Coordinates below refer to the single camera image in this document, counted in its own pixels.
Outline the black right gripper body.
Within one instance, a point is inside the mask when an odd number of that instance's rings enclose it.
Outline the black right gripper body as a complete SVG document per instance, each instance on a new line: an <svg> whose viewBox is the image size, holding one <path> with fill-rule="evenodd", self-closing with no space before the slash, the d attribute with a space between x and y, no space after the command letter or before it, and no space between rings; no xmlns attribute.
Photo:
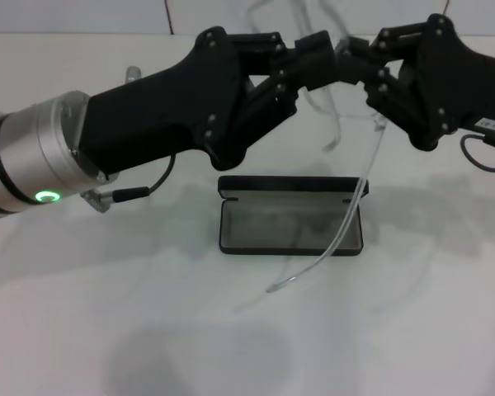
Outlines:
<svg viewBox="0 0 495 396"><path fill-rule="evenodd" d="M495 58L465 45L446 16L432 14L423 23L399 78L422 112L423 124L408 133L415 148L432 151L458 129L495 132Z"/></svg>

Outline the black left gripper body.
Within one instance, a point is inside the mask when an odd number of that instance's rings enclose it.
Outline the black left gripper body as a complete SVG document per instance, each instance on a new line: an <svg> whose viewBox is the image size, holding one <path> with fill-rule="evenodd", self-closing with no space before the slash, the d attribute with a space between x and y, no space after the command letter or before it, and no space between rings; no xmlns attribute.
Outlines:
<svg viewBox="0 0 495 396"><path fill-rule="evenodd" d="M103 172L203 150L228 134L242 79L231 37L212 27L171 68L91 97L79 150Z"/></svg>

